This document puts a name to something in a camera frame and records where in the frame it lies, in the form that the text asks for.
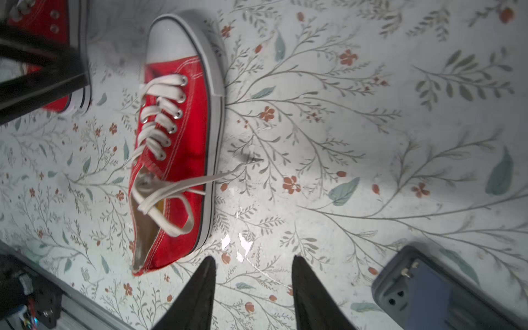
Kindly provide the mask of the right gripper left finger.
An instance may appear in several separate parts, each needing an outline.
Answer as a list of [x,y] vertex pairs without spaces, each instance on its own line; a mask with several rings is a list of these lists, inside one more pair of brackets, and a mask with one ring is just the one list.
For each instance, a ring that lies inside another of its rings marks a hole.
[[215,294],[216,262],[206,257],[154,330],[210,329]]

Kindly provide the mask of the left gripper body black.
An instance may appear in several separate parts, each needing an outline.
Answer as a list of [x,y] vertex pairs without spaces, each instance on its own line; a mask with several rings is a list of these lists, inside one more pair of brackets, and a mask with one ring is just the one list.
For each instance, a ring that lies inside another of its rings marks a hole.
[[1,57],[41,69],[1,83],[1,124],[29,114],[89,85],[81,52],[1,24]]

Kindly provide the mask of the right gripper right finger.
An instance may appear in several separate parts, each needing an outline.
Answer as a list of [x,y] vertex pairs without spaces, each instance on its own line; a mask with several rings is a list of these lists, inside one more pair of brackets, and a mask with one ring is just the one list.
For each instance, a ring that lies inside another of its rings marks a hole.
[[294,257],[291,276],[297,329],[356,330],[303,257]]

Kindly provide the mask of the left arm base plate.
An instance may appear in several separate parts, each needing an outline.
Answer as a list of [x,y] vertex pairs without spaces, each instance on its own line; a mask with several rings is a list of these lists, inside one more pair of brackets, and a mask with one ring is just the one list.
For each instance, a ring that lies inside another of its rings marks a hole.
[[55,329],[63,290],[12,255],[1,255],[1,320],[20,329]]

